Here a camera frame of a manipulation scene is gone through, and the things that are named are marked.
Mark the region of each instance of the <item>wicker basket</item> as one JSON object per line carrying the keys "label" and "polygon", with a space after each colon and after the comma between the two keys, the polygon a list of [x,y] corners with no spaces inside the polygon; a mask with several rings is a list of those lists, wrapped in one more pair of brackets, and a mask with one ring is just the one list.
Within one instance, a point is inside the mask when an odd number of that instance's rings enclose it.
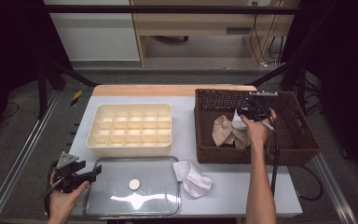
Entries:
{"label": "wicker basket", "polygon": [[[245,99],[253,98],[250,91],[196,90],[195,123],[197,158],[199,163],[245,163],[251,162],[251,149],[231,145],[217,147],[212,138],[213,122],[225,115],[232,120],[238,106],[247,106]],[[321,152],[314,134],[291,92],[278,92],[278,96],[263,97],[265,107],[273,108],[280,149],[280,165],[304,165]],[[270,154],[274,155],[274,141]],[[266,164],[273,164],[267,156]]]}

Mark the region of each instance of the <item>person's hand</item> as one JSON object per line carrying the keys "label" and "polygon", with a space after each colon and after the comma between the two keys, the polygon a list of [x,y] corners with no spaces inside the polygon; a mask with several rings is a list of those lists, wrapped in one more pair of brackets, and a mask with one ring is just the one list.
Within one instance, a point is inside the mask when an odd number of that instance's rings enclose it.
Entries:
{"label": "person's hand", "polygon": [[[269,109],[271,113],[271,119],[275,120],[277,115],[273,109]],[[249,140],[251,141],[252,147],[262,147],[269,138],[271,130],[266,127],[261,121],[250,121],[244,115],[241,115],[241,120],[246,124],[246,132]]]}
{"label": "person's hand", "polygon": [[[54,183],[54,173],[50,176],[50,185]],[[76,206],[76,200],[83,193],[84,190],[89,186],[89,181],[83,182],[75,191],[72,193],[62,193],[57,189],[54,189],[50,197],[50,218],[49,224],[66,223],[68,217],[71,215],[72,210]]]}

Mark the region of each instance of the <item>black pole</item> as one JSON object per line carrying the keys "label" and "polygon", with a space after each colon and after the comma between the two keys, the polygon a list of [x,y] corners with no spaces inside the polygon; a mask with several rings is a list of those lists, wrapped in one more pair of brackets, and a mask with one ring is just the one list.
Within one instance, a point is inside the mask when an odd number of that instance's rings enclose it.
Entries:
{"label": "black pole", "polygon": [[74,79],[80,81],[81,83],[87,85],[88,87],[96,87],[98,85],[101,85],[100,83],[95,83],[85,77],[82,77],[81,75],[79,75],[77,72],[75,72],[72,69],[69,69],[67,67],[64,67],[62,65],[60,65],[59,63],[56,62],[50,62],[51,66],[54,67],[55,69],[59,70],[60,72],[65,73],[66,75],[73,77]]}
{"label": "black pole", "polygon": [[47,13],[158,13],[158,14],[314,14],[317,7],[213,7],[213,6],[87,6],[44,5],[22,6],[29,12]]}
{"label": "black pole", "polygon": [[47,88],[46,88],[46,73],[45,65],[40,64],[40,68],[37,71],[37,84],[39,87],[39,119],[42,119],[43,115],[48,109],[48,97],[47,97]]}
{"label": "black pole", "polygon": [[284,91],[291,90],[295,85],[296,80],[298,79],[298,71],[304,69],[304,63],[307,57],[309,57],[312,51],[316,48],[318,37],[321,34],[321,30],[323,28],[324,19],[329,15],[331,9],[336,4],[336,1],[337,0],[329,0],[328,3],[324,5],[324,13],[314,21],[313,26],[311,26],[309,30],[309,33],[304,38],[297,51],[290,58],[289,62],[255,80],[254,82],[250,83],[250,85],[257,87],[270,80],[271,78],[281,75],[283,72],[285,72],[285,76],[281,81],[281,89]]}
{"label": "black pole", "polygon": [[305,109],[305,80],[306,80],[306,70],[302,66],[299,66],[296,70],[298,75],[298,86],[297,86],[297,100],[300,104],[300,107],[304,114],[307,114],[307,110]]}

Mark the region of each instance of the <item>metal rail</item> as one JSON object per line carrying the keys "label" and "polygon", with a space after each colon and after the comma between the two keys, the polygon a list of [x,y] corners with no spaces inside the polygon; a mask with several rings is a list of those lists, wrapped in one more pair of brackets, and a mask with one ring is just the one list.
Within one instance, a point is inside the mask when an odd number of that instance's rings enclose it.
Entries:
{"label": "metal rail", "polygon": [[337,214],[341,219],[341,222],[345,224],[357,224],[357,219],[354,216],[351,207],[345,198],[345,195],[342,193],[339,184],[334,178],[330,167],[324,160],[323,155],[319,153],[313,158],[313,161],[315,162],[316,168],[321,175],[321,179],[324,182],[324,187],[330,195],[331,201],[337,210]]}
{"label": "metal rail", "polygon": [[60,96],[60,91],[53,91],[52,96],[49,100],[49,107],[47,112],[45,113],[44,117],[39,119],[31,134],[28,136],[27,141],[25,142],[22,150],[14,162],[13,166],[11,167],[10,172],[8,173],[4,183],[0,188],[0,214],[12,192],[14,187],[16,186],[17,181],[20,178],[21,172],[24,169],[29,157],[31,156],[32,151],[34,150],[34,146],[36,145],[41,133],[43,132],[46,124],[48,123],[48,119],[54,109],[54,106],[57,103],[57,100]]}

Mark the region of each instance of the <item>black wire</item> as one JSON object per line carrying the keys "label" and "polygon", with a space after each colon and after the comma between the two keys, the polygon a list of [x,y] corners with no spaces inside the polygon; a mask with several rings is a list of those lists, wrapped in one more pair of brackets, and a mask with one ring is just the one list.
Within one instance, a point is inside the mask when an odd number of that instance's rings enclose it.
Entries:
{"label": "black wire", "polygon": [[318,78],[318,87],[319,87],[319,90],[322,91],[322,82],[319,78]]}
{"label": "black wire", "polygon": [[272,45],[274,44],[275,42],[275,36],[272,37],[272,41],[271,41],[271,44],[269,45],[269,49],[268,49],[268,53],[269,53],[269,57],[271,58],[275,58],[274,56],[271,55],[272,51],[271,51],[271,48],[272,48]]}
{"label": "black wire", "polygon": [[270,160],[274,159],[274,156],[272,156],[270,153],[269,153],[269,147],[271,145],[271,139],[269,139],[268,141],[268,144],[267,144],[267,148],[266,148],[266,152],[267,152],[267,156],[269,157]]}
{"label": "black wire", "polygon": [[319,99],[319,94],[310,94],[310,95],[308,95],[304,100],[305,101],[307,101],[310,97],[316,97],[316,98],[318,98]]}
{"label": "black wire", "polygon": [[316,91],[314,88],[310,87],[309,85],[305,85],[305,90],[306,91],[312,91],[315,94],[319,94],[318,91]]}
{"label": "black wire", "polygon": [[282,56],[283,56],[283,40],[284,40],[284,37],[281,36],[281,45],[279,47],[279,61],[278,61],[279,66],[282,66],[281,59],[282,59]]}
{"label": "black wire", "polygon": [[17,108],[13,113],[11,113],[10,115],[8,115],[8,116],[6,116],[4,118],[1,118],[1,120],[9,119],[9,118],[13,117],[13,115],[15,115],[17,112],[19,112],[20,106],[18,104],[14,103],[14,102],[7,102],[7,104],[8,105],[15,105]]}
{"label": "black wire", "polygon": [[[257,101],[248,99],[249,102],[257,105],[261,110],[263,110],[264,114],[268,115],[267,111],[264,109],[264,107],[258,103]],[[267,116],[269,124],[274,128],[275,132],[274,134],[274,140],[275,140],[275,156],[274,156],[274,165],[272,169],[272,178],[271,178],[271,191],[272,195],[275,195],[275,183],[277,179],[278,174],[278,165],[279,165],[279,158],[280,158],[280,150],[279,150],[279,142],[278,142],[278,135],[276,133],[276,125],[275,125],[275,119],[271,118],[270,116]]]}
{"label": "black wire", "polygon": [[258,47],[260,48],[261,58],[262,58],[264,61],[266,61],[267,64],[269,64],[269,63],[274,63],[274,62],[270,62],[270,61],[268,61],[267,59],[265,59],[265,58],[264,58],[264,55],[262,54],[263,50],[261,49],[260,39],[258,38],[257,30],[256,30],[256,28],[255,28],[256,20],[257,20],[257,14],[255,14],[253,29],[252,29],[251,35],[250,35],[250,37],[249,37],[249,44],[251,45],[252,52],[253,52],[254,55],[255,55],[255,50],[254,50],[254,48],[253,48],[253,46],[252,46],[252,34],[253,34],[253,32],[255,31],[255,37],[256,37],[256,39],[257,39]]}
{"label": "black wire", "polygon": [[[58,160],[54,161],[50,167],[48,168],[48,178],[46,183],[46,189],[50,187],[50,178],[51,174],[53,173],[55,167],[57,166]],[[46,195],[43,199],[43,203],[45,206],[46,215],[50,217],[50,194]]]}
{"label": "black wire", "polygon": [[310,107],[308,107],[307,109],[306,109],[306,114],[307,115],[310,115],[311,113],[311,110],[313,109],[313,108],[316,108],[317,106],[320,106],[320,105],[322,105],[320,102],[319,103],[316,103],[315,105],[312,105],[312,106],[310,106]]}
{"label": "black wire", "polygon": [[304,200],[307,200],[307,201],[316,201],[320,198],[322,198],[322,196],[324,195],[324,186],[322,184],[322,181],[319,179],[319,177],[314,173],[312,172],[312,170],[310,170],[309,168],[305,167],[305,166],[300,166],[301,168],[303,168],[304,170],[308,171],[311,175],[313,175],[313,177],[316,179],[316,181],[318,182],[319,184],[319,194],[314,197],[314,198],[310,198],[310,197],[306,197],[306,196],[303,196],[303,195],[300,195],[299,197],[304,199]]}
{"label": "black wire", "polygon": [[315,83],[311,82],[308,78],[305,79],[305,82],[314,92],[320,93],[322,91],[320,86],[317,86]]}

